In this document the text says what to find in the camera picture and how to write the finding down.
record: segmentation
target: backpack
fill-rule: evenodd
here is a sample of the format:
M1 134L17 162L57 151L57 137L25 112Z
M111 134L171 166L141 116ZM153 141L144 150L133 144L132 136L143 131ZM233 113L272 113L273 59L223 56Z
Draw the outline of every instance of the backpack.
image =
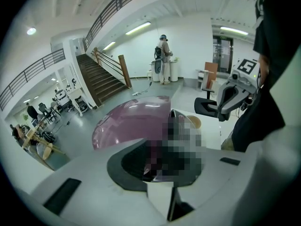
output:
M162 60L164 57L164 53L161 48L158 46L155 47L155 60L160 59Z

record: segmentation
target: fluorescent light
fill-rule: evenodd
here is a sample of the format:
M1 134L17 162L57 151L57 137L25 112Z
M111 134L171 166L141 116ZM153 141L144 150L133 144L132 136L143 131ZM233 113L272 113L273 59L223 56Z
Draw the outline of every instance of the fluorescent light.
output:
M29 30L27 30L27 34L28 35L33 35L37 30L35 28L30 28Z
M116 43L115 41L110 43L107 47L104 48L104 50L108 49L109 47L111 47L114 43Z
M148 107L160 107L160 105L145 105L145 106L148 106Z
M237 32L243 35L248 35L249 33L244 32L244 31L240 31L238 29L234 29L234 28L228 28L228 27L221 27L222 30L227 30L227 31L231 31L231 32Z
M141 28L144 28L144 27L146 27L146 26L148 26L148 25L150 25L150 24L151 24L150 22L147 22L147 23L145 23L145 24L142 24L142 25L140 25L139 27L134 28L134 29L131 30L130 32L127 32L126 35L129 35L129 34L135 32L135 31L137 31L137 30L139 30L139 29L141 29Z

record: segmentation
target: stool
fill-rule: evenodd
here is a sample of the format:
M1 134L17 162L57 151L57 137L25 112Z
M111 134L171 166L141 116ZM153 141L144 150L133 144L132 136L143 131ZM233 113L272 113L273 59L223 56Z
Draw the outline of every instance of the stool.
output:
M152 70L148 70L147 72L146 72L146 76L147 76L147 80L149 81L150 79L152 80Z

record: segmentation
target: white robot body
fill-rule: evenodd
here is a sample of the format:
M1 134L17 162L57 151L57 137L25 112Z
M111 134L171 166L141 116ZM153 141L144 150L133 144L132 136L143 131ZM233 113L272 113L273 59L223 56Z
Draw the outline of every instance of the white robot body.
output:
M254 93L254 89L252 88L253 86L257 92L261 82L259 63L250 59L242 59L241 61L238 61L238 63L232 67L229 80L244 89L250 87L250 89L247 90L252 94Z
M217 93L216 109L221 114L251 105L260 88L260 65L257 61L242 59L233 66L228 81L224 83Z

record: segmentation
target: metal railing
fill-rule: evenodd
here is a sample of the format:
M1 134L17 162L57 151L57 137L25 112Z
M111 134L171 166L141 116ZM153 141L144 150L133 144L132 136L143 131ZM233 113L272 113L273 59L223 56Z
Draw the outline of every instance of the metal railing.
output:
M65 59L63 49L44 56L19 73L0 95L0 109L3 111L7 103L18 90L40 72Z
M101 30L101 28L109 21L109 19L117 13L123 6L128 4L131 0L112 0L105 9L101 12L98 18L90 28L88 35L85 38L87 48L91 44L92 40Z
M91 55L95 57L95 61L100 66L102 66L102 63L104 63L107 66L109 66L111 69L113 69L114 71L116 71L117 73L122 75L124 77L126 86L128 88L132 87L132 83L131 83L131 80L130 80L130 77L129 77L128 71L127 71L127 65L126 65L126 62L124 60L123 55L118 56L119 62L117 62L116 60L110 58L109 56L105 55L104 53L98 51L97 48L94 48Z

